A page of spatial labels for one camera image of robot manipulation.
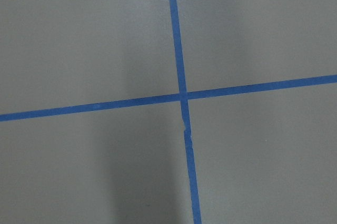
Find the blue tape line crosswise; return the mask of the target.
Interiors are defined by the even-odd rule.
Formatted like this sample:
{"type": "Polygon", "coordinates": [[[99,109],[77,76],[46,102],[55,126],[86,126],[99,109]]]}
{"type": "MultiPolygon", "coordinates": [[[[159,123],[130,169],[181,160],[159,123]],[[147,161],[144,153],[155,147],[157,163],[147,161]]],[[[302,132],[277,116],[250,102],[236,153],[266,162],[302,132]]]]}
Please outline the blue tape line crosswise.
{"type": "MultiPolygon", "coordinates": [[[[192,99],[202,99],[202,98],[211,98],[211,97],[219,97],[219,96],[231,96],[231,95],[246,94],[246,93],[256,93],[256,92],[261,92],[261,91],[271,91],[271,90],[289,89],[289,88],[325,85],[325,84],[335,84],[335,83],[336,83],[336,75],[326,75],[326,76],[292,79],[292,80],[284,80],[284,81],[261,83],[261,84],[191,91],[186,94],[186,97],[188,100],[192,100],[192,99]]],[[[135,107],[135,106],[143,106],[143,105],[170,103],[170,102],[179,101],[180,97],[181,97],[180,94],[168,94],[168,95],[160,95],[160,96],[126,99],[126,100],[116,100],[116,101],[109,101],[109,102],[103,102],[103,103],[93,103],[93,104],[85,104],[85,105],[76,105],[76,106],[67,106],[67,107],[59,107],[59,108],[40,109],[40,110],[23,111],[23,112],[17,112],[17,113],[1,114],[1,122],[48,117],[48,116],[76,114],[76,113],[84,113],[84,112],[99,111],[99,110],[109,110],[109,109],[124,108],[124,107],[135,107]]]]}

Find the blue tape line lengthwise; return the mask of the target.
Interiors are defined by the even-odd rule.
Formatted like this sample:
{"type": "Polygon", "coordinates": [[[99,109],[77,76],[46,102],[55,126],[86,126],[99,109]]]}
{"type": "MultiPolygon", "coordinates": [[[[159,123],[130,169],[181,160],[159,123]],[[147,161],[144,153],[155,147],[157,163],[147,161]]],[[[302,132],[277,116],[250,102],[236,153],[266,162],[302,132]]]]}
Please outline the blue tape line lengthwise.
{"type": "Polygon", "coordinates": [[[187,173],[189,176],[189,184],[190,184],[192,216],[194,223],[201,223],[202,218],[201,218],[199,191],[197,185],[197,175],[195,169],[189,101],[187,98],[184,57],[183,57],[181,30],[179,22],[179,9],[177,5],[177,0],[169,0],[169,3],[170,3],[170,15],[171,15],[173,43],[174,43],[175,61],[177,70],[177,81],[181,105],[181,115],[184,124],[184,142],[185,142],[185,153],[187,162],[187,173]]]}

